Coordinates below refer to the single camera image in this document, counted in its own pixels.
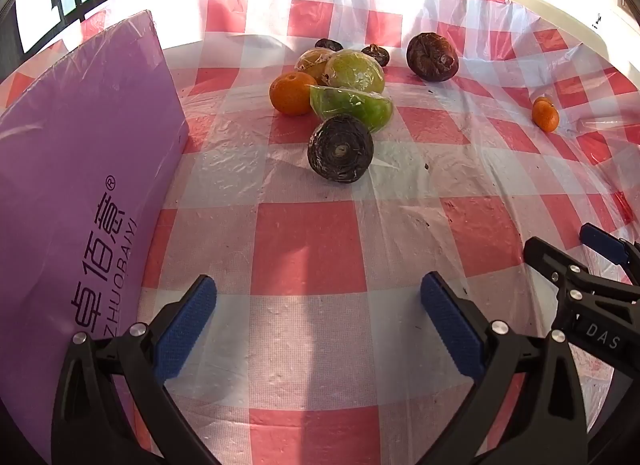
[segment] plastic tablecloth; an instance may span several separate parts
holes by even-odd
[[[578,230],[592,222],[639,239],[640,95],[522,6],[111,0],[4,81],[0,103],[67,49],[144,8],[190,139],[156,226],[139,317],[149,321],[200,273],[216,280],[212,320],[166,386],[223,463],[414,463],[471,385],[418,302],[430,270],[487,318],[538,335],[556,299],[523,264],[530,236],[623,279],[580,245]],[[420,80],[404,58],[408,41],[429,31],[461,58],[440,84]],[[273,78],[319,38],[357,49],[375,42],[391,54],[385,93],[396,110],[353,185],[309,169],[318,119],[281,116],[268,98]],[[540,95],[560,113],[552,134],[530,119]],[[592,422],[611,369],[574,355]],[[520,383],[482,448],[496,444]]]

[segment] mangosteen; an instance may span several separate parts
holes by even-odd
[[[362,53],[373,57],[382,67],[385,67],[389,63],[389,52],[382,48],[382,46],[370,44],[362,49]]]
[[[320,39],[316,42],[316,48],[328,48],[334,52],[340,52],[343,49],[342,45],[333,39]]]
[[[418,34],[406,49],[406,62],[420,78],[443,82],[458,71],[458,54],[447,39],[433,32]]]
[[[320,124],[309,139],[306,156],[311,169],[341,184],[352,184],[373,159],[373,139],[362,122],[336,115]]]

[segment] dark purple fruit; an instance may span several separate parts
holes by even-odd
[[[433,32],[418,34],[406,49],[406,62],[420,78],[442,82],[458,71],[458,54],[447,39]]]
[[[386,66],[389,63],[389,52],[382,48],[382,46],[371,44],[364,47],[362,53],[373,57],[380,66]]]
[[[311,169],[332,182],[352,184],[373,159],[373,139],[362,122],[336,115],[320,124],[309,139],[306,157]]]
[[[342,45],[338,41],[334,41],[332,39],[320,39],[316,42],[316,48],[328,48],[334,52],[340,52],[342,50]]]

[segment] plastic-wrapped fruit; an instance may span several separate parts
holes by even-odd
[[[312,48],[300,56],[293,69],[302,71],[316,79],[318,84],[323,84],[322,74],[327,61],[333,54],[335,52],[328,48]]]
[[[370,44],[362,49],[362,53],[373,57],[383,68],[389,63],[389,52],[382,48],[382,46]]]
[[[316,42],[316,48],[328,48],[334,52],[340,52],[343,47],[338,41],[334,41],[333,39],[320,39]]]
[[[361,120],[372,133],[386,126],[394,112],[389,97],[347,88],[312,86],[310,99],[321,120],[348,114]]]
[[[324,68],[327,86],[350,88],[367,93],[382,93],[385,75],[380,65],[369,55],[356,50],[341,50],[333,54]]]
[[[320,124],[306,150],[311,169],[333,182],[351,184],[373,160],[373,139],[367,127],[350,115],[336,115]]]
[[[406,49],[406,62],[429,82],[442,82],[458,71],[458,54],[447,39],[433,32],[418,34]]]

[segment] small orange fruit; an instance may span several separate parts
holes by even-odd
[[[549,97],[545,97],[545,96],[538,97],[537,99],[535,99],[535,100],[533,101],[533,105],[535,106],[535,105],[536,105],[537,103],[539,103],[540,101],[542,101],[542,102],[548,102],[548,103],[549,103],[549,104],[551,104],[552,106],[554,105],[554,103],[552,103],[552,102],[551,102],[551,99],[550,99]]]
[[[558,111],[547,100],[536,100],[531,110],[531,118],[546,133],[554,131],[560,122]]]
[[[302,71],[290,71],[271,83],[269,99],[274,108],[285,115],[303,115],[311,111],[310,88],[316,79]]]

